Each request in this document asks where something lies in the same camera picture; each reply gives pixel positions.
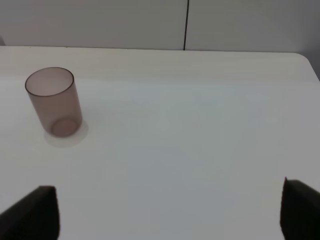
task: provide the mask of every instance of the cup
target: cup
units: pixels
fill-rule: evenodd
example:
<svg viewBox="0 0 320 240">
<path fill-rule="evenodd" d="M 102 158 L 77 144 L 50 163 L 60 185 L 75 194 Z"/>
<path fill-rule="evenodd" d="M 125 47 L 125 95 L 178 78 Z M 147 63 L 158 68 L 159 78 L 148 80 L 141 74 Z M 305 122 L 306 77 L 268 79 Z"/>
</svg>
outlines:
<svg viewBox="0 0 320 240">
<path fill-rule="evenodd" d="M 49 134 L 67 137 L 82 123 L 82 113 L 74 75 L 62 67 L 47 67 L 25 81 L 33 107 Z"/>
</svg>

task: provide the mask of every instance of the cup rim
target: cup rim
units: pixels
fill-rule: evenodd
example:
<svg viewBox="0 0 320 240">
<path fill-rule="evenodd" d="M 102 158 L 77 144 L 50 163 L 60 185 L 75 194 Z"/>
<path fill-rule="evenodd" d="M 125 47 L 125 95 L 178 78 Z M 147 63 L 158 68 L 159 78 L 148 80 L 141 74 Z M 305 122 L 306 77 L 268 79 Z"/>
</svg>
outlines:
<svg viewBox="0 0 320 240">
<path fill-rule="evenodd" d="M 34 75 L 35 73 L 39 72 L 39 71 L 42 71 L 42 70 L 45 70 L 45 69 L 63 69 L 63 70 L 66 70 L 67 72 L 69 72 L 72 76 L 72 82 L 70 84 L 70 86 L 68 86 L 65 90 L 63 91 L 60 91 L 58 93 L 55 93 L 55 94 L 51 94 L 51 95 L 37 95 L 37 94 L 34 94 L 32 92 L 30 92 L 27 88 L 27 82 L 28 80 L 32 77 L 32 75 Z M 50 67 L 45 67 L 45 68 L 41 68 L 39 69 L 38 71 L 35 71 L 34 73 L 32 73 L 30 76 L 28 76 L 28 78 L 26 79 L 25 81 L 25 84 L 24 84 L 24 88 L 25 90 L 28 92 L 28 94 L 31 94 L 33 96 L 36 96 L 36 97 L 43 97 L 43 98 L 46 98 L 46 97 L 52 97 L 52 96 L 55 96 L 55 95 L 59 95 L 59 94 L 62 94 L 63 92 L 67 91 L 69 88 L 72 87 L 72 85 L 75 83 L 75 76 L 73 75 L 73 73 L 71 71 L 69 71 L 68 69 L 66 68 L 63 68 L 63 67 L 59 67 L 59 66 L 50 66 Z"/>
</svg>

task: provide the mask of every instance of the white wall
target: white wall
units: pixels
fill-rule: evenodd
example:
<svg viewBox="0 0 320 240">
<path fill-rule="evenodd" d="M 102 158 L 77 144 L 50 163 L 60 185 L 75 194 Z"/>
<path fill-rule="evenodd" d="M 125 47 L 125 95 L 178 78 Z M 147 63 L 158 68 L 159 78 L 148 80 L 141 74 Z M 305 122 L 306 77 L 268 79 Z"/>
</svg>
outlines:
<svg viewBox="0 0 320 240">
<path fill-rule="evenodd" d="M 320 75 L 319 0 L 190 0 L 187 50 L 295 52 Z"/>
<path fill-rule="evenodd" d="M 186 0 L 1 0 L 7 46 L 181 50 Z"/>
</svg>

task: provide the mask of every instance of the cup bottom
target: cup bottom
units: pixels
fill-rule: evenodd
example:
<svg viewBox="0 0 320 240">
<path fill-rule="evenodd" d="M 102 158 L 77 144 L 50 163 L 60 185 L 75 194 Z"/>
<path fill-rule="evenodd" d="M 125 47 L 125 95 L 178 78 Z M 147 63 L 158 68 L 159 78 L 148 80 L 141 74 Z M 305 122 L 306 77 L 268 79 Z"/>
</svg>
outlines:
<svg viewBox="0 0 320 240">
<path fill-rule="evenodd" d="M 51 134 L 57 137 L 67 137 L 75 133 L 78 127 L 77 122 L 72 119 L 61 119 L 53 124 Z"/>
</svg>

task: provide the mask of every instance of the table surface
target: table surface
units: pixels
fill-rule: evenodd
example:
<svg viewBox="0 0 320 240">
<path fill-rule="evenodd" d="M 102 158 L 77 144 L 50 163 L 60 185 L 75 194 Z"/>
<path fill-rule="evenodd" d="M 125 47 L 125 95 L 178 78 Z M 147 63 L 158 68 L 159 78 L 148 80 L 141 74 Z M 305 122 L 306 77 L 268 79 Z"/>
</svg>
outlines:
<svg viewBox="0 0 320 240">
<path fill-rule="evenodd" d="M 75 76 L 84 123 L 42 129 L 24 88 Z M 320 83 L 295 53 L 0 47 L 0 212 L 57 188 L 60 240 L 282 240 L 287 176 L 320 190 Z"/>
</svg>

